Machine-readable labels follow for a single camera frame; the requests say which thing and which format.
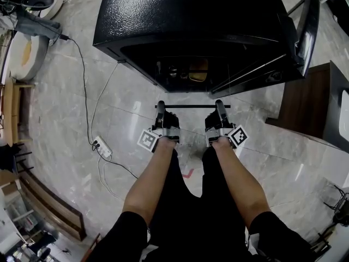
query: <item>cardboard box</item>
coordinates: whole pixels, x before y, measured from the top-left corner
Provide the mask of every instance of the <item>cardboard box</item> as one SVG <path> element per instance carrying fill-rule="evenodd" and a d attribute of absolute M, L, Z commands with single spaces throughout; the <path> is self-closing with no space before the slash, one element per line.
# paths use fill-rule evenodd
<path fill-rule="evenodd" d="M 5 196 L 14 193 L 15 191 L 17 191 L 16 182 L 12 182 L 7 186 L 2 187 L 1 190 Z"/>
<path fill-rule="evenodd" d="M 18 177 L 8 170 L 0 170 L 0 186 L 17 180 Z"/>

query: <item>marble floor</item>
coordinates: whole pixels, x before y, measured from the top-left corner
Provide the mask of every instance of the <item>marble floor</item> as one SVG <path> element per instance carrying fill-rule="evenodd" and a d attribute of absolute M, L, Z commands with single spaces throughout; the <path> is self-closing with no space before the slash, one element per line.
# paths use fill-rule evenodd
<path fill-rule="evenodd" d="M 287 9 L 299 0 L 283 0 Z M 63 33 L 80 45 L 86 66 L 89 119 L 106 81 L 93 123 L 92 135 L 101 135 L 113 150 L 113 161 L 139 175 L 151 154 L 136 145 L 140 131 L 152 124 L 154 104 L 214 104 L 206 94 L 167 94 L 135 72 L 92 46 L 101 0 L 68 0 L 55 17 Z M 321 6 L 320 27 L 312 65 L 331 59 L 349 78 L 349 37 Z M 87 232 L 105 235 L 120 215 L 123 200 L 135 179 L 119 166 L 107 164 L 105 177 L 115 195 L 100 183 L 98 155 L 87 142 L 82 64 L 77 47 L 59 40 L 50 47 L 33 82 L 30 95 L 28 146 L 33 151 L 33 172 L 62 199 L 84 215 Z M 328 146 L 264 123 L 277 117 L 284 86 L 262 88 L 223 98 L 232 108 L 229 117 L 241 124 L 250 139 L 237 155 L 260 181 L 275 212 L 291 229 L 312 240 L 332 218 L 323 201 L 338 195 L 319 174 Z M 205 149 L 204 118 L 210 109 L 174 110 L 183 129 L 178 146 L 182 173 L 189 189 L 201 194 L 203 174 L 200 157 Z"/>

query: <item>black appliance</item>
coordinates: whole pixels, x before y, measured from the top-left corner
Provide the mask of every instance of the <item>black appliance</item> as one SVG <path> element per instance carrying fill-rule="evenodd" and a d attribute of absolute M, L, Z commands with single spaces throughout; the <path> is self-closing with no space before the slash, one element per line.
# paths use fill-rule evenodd
<path fill-rule="evenodd" d="M 319 0 L 103 0 L 93 45 L 167 92 L 219 98 L 306 76 Z"/>
<path fill-rule="evenodd" d="M 347 0 L 328 0 L 327 4 L 333 13 L 337 17 L 336 21 L 344 32 L 349 36 L 349 5 Z"/>

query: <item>forearm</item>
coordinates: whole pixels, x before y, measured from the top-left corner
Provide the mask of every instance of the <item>forearm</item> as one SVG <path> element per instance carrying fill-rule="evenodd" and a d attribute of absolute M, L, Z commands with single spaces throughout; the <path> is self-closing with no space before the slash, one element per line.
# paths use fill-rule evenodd
<path fill-rule="evenodd" d="M 216 153 L 230 193 L 249 228 L 256 216 L 270 211 L 264 190 L 240 162 L 231 147 L 217 148 Z"/>
<path fill-rule="evenodd" d="M 131 211 L 144 218 L 149 226 L 158 205 L 169 170 L 174 146 L 161 139 L 151 161 L 126 196 L 123 212 Z"/>

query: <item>wooden table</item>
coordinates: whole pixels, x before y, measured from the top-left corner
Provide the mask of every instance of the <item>wooden table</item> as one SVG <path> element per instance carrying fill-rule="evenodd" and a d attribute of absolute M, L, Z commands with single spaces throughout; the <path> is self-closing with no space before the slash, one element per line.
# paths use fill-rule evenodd
<path fill-rule="evenodd" d="M 309 68 L 306 79 L 285 83 L 279 117 L 266 124 L 301 133 L 349 153 L 349 141 L 340 135 L 343 90 L 349 81 L 330 61 Z"/>
<path fill-rule="evenodd" d="M 6 79 L 4 90 L 4 136 L 7 144 L 12 147 L 18 142 L 30 141 L 31 139 L 19 139 L 18 123 L 21 88 L 34 87 L 35 85 L 14 84 L 12 78 Z"/>

